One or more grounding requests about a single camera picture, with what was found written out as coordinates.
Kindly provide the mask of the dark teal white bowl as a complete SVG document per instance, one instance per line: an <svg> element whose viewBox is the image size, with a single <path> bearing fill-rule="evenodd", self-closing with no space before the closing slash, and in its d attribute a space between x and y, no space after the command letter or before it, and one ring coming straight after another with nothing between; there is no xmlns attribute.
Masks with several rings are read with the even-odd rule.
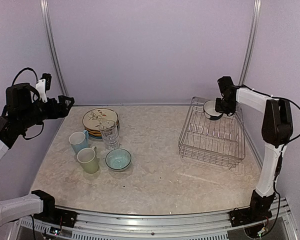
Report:
<svg viewBox="0 0 300 240"><path fill-rule="evenodd" d="M205 117L211 121L217 121L223 116L223 113L217 112L215 107L215 100L208 100L203 105L203 113Z"/></svg>

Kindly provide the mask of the beige plate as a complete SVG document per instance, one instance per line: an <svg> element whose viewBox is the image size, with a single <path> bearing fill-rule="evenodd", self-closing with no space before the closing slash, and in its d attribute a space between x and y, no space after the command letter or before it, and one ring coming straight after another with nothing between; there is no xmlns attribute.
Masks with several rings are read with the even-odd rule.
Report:
<svg viewBox="0 0 300 240"><path fill-rule="evenodd" d="M95 108L84 114L82 124L86 129L98 131L99 125L104 121L114 121L118 124L118 114L109 108Z"/></svg>

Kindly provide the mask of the light blue cup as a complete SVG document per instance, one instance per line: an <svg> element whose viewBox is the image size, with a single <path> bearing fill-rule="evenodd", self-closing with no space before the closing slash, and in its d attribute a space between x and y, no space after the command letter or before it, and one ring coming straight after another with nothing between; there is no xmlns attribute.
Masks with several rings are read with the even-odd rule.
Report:
<svg viewBox="0 0 300 240"><path fill-rule="evenodd" d="M83 130L83 131L77 131L72 133L68 138L68 141L74 153L77 155L79 151L89 147L88 139L89 139L88 131Z"/></svg>

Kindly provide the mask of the yellow polka dot plate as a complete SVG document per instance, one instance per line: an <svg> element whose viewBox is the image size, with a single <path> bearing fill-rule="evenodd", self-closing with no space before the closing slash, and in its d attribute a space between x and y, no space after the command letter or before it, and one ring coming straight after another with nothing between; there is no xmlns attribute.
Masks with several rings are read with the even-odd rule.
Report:
<svg viewBox="0 0 300 240"><path fill-rule="evenodd" d="M85 127L85 130L88 131L89 135L93 136L93 137L96 137L96 138L101 138L102 137L102 134L99 130L96 130L96 129L90 129L88 127Z"/></svg>

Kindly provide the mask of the blue polka dot plate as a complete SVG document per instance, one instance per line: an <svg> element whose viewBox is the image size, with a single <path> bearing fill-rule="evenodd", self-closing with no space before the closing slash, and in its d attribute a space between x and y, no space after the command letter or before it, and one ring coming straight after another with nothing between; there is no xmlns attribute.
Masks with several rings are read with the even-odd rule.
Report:
<svg viewBox="0 0 300 240"><path fill-rule="evenodd" d="M97 139L97 140L101 140L102 136L100 134L92 134L92 133L88 133L89 137L93 138L93 139Z"/></svg>

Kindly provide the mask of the pale green cup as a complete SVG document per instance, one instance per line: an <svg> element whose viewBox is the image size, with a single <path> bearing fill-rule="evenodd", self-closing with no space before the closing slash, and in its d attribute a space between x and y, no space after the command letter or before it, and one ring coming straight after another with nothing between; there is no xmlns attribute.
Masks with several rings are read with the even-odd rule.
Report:
<svg viewBox="0 0 300 240"><path fill-rule="evenodd" d="M97 147L92 146L81 149L77 154L77 161L86 173L96 173L99 170Z"/></svg>

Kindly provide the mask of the light green checked bowl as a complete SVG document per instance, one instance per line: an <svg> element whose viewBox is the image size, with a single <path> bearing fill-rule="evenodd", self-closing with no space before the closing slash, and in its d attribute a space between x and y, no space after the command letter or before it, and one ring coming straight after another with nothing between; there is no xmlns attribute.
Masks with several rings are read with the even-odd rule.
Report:
<svg viewBox="0 0 300 240"><path fill-rule="evenodd" d="M105 157L105 163L109 169L115 172L125 171L132 162L132 155L123 148L111 150Z"/></svg>

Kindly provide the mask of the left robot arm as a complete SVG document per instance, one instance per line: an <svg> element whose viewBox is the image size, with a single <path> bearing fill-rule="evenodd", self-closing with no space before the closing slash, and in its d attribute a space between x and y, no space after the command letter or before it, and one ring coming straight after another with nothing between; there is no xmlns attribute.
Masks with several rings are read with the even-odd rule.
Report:
<svg viewBox="0 0 300 240"><path fill-rule="evenodd" d="M6 105L0 115L0 164L6 157L12 156L12 148L19 138L29 140L29 128L43 126L45 120L57 120L69 114L74 98L65 95L49 98L45 85L45 81L41 80L36 87L19 83L6 89ZM42 190L0 201L0 227L29 215L51 223L60 221L55 198Z"/></svg>

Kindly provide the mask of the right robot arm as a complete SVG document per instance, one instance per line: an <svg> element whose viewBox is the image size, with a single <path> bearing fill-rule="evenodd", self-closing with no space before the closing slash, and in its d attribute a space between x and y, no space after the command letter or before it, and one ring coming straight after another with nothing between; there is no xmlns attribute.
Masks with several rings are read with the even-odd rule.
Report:
<svg viewBox="0 0 300 240"><path fill-rule="evenodd" d="M287 145L294 141L293 101L258 92L245 85L234 85L232 78L223 76L217 80L221 97L216 99L218 113L233 115L237 105L246 105L263 114L261 135L264 141L264 159L258 184L252 192L246 218L256 222L270 209L274 201L277 178Z"/></svg>

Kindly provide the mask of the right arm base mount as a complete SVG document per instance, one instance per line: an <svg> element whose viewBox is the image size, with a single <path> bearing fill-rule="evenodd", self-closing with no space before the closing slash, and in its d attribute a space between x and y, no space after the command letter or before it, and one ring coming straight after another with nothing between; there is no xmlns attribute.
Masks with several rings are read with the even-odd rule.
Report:
<svg viewBox="0 0 300 240"><path fill-rule="evenodd" d="M241 209L234 208L228 214L232 227L238 227L256 223L259 221L264 221L266 219L270 219L273 216L270 210L266 210L264 212L257 211L253 213L250 207Z"/></svg>

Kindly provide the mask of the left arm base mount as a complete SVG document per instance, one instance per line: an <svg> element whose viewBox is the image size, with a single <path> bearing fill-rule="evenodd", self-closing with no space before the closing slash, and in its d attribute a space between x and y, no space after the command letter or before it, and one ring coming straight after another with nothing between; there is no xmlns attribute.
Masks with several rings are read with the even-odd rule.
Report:
<svg viewBox="0 0 300 240"><path fill-rule="evenodd" d="M44 208L43 212L33 215L34 219L60 227L74 228L78 213L57 207Z"/></svg>

